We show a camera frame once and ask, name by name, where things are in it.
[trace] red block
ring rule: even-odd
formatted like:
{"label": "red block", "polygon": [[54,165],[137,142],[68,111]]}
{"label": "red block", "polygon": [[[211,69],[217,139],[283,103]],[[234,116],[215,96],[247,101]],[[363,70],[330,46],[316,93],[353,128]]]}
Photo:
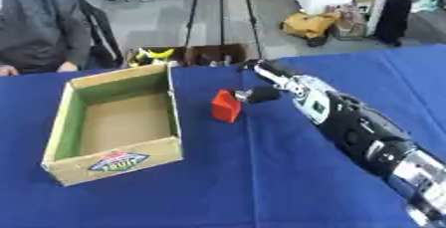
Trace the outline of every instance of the red block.
{"label": "red block", "polygon": [[240,113],[242,104],[229,91],[220,90],[212,101],[212,115],[219,120],[233,123]]}

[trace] table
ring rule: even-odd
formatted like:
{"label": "table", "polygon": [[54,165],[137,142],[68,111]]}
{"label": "table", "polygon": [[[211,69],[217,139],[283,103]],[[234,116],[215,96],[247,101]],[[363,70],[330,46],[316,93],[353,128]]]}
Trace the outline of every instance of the table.
{"label": "table", "polygon": [[[446,159],[446,46],[284,59],[388,114]],[[403,201],[326,141],[288,98],[210,116],[219,89],[265,84],[235,68],[175,69],[185,160],[73,187],[39,163],[64,82],[0,79],[0,224],[12,227],[416,227]]]}

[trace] gray jacket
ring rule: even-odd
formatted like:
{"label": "gray jacket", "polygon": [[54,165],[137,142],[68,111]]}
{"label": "gray jacket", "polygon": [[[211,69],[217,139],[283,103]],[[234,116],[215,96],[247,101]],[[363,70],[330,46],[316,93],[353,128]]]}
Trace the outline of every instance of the gray jacket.
{"label": "gray jacket", "polygon": [[2,0],[0,64],[21,73],[56,71],[70,61],[83,66],[90,26],[78,0]]}

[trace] tripod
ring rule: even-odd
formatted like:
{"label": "tripod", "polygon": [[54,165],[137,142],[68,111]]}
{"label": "tripod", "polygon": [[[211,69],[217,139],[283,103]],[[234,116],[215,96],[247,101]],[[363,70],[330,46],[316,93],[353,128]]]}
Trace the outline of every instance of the tripod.
{"label": "tripod", "polygon": [[[197,3],[198,3],[198,0],[193,0],[189,22],[187,23],[187,36],[186,36],[186,43],[185,43],[184,47],[189,46],[190,35],[192,32],[192,27],[193,27],[194,20],[195,20]],[[255,42],[256,42],[256,46],[257,46],[258,56],[259,56],[259,59],[262,59],[263,58],[262,48],[260,46],[259,34],[258,34],[257,28],[256,28],[257,19],[254,16],[251,0],[246,0],[246,5],[248,7],[248,13],[249,13],[249,17],[250,17],[251,26],[253,28],[253,33],[254,33],[254,38],[255,38]],[[220,0],[220,44],[221,44],[220,59],[221,59],[221,61],[224,60],[224,57],[226,55],[226,54],[224,54],[224,52],[222,50],[223,46],[225,45],[225,39],[226,39],[224,15],[225,15],[224,0]]]}

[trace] open box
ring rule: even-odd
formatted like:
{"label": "open box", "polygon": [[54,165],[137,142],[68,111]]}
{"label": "open box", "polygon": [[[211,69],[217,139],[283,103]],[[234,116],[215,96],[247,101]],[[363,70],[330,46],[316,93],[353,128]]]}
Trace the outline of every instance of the open box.
{"label": "open box", "polygon": [[72,185],[181,159],[170,69],[152,65],[69,81],[42,166]]}
{"label": "open box", "polygon": [[[241,64],[247,60],[247,47],[243,44],[227,44],[227,45],[207,45],[193,47],[142,47],[144,50],[150,50],[155,53],[162,53],[169,49],[174,49],[169,61],[176,61],[181,67],[203,66],[200,60],[204,62],[223,62],[220,61],[221,53],[231,57],[231,65]],[[138,50],[129,50],[127,52],[127,60],[135,58]]]}

